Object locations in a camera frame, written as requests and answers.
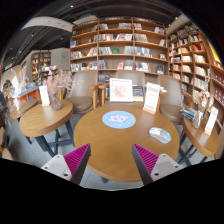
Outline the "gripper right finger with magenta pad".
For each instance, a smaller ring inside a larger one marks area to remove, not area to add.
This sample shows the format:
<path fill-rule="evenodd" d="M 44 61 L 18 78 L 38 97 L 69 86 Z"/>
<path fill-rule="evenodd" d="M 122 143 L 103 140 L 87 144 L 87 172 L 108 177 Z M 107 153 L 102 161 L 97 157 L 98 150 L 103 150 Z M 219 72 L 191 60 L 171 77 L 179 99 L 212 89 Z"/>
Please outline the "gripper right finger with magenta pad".
<path fill-rule="evenodd" d="M 137 144 L 132 145 L 132 155 L 144 185 L 182 169 L 182 166 L 167 154 L 158 155 Z"/>

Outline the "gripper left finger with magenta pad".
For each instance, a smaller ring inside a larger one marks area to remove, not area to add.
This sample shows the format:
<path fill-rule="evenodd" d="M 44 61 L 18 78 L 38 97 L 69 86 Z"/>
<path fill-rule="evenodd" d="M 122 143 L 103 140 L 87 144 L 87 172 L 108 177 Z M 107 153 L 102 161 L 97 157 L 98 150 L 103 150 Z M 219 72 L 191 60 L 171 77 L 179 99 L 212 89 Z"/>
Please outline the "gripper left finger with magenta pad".
<path fill-rule="evenodd" d="M 85 144 L 65 156 L 55 155 L 42 169 L 79 185 L 90 154 L 90 144 Z"/>

